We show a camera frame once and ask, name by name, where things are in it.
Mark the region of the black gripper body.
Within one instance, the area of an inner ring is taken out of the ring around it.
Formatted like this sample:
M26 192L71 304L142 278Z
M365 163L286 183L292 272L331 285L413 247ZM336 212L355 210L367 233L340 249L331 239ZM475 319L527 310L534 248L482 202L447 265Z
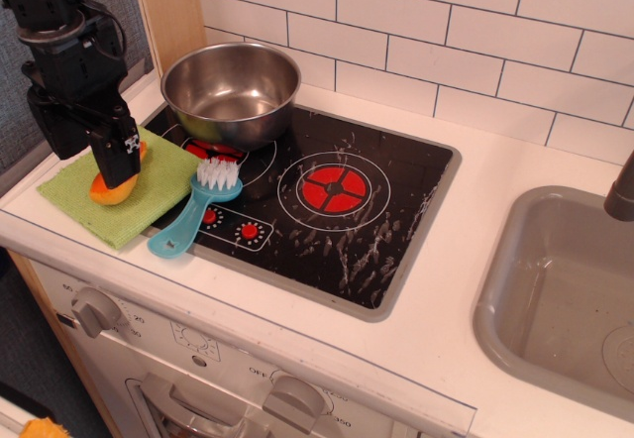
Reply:
M116 36L81 36L32 46L31 52L33 59L23 64L32 82L28 101L61 159L90 146L95 130L124 134L136 128L119 92L127 68Z

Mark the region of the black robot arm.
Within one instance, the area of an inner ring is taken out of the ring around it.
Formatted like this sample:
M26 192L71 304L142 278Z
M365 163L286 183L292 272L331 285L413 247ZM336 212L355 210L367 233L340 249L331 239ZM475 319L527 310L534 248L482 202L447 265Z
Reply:
M27 100L62 160L90 148L107 187L141 170L136 121L120 93L127 40L117 18L92 0L1 0L32 54L22 65Z

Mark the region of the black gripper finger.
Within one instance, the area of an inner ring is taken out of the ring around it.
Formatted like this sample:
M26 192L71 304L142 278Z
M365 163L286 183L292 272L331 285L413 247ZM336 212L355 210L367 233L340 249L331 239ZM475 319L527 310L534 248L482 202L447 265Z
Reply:
M139 132L133 128L124 134L95 130L89 144L100 173L109 188L114 188L141 170Z

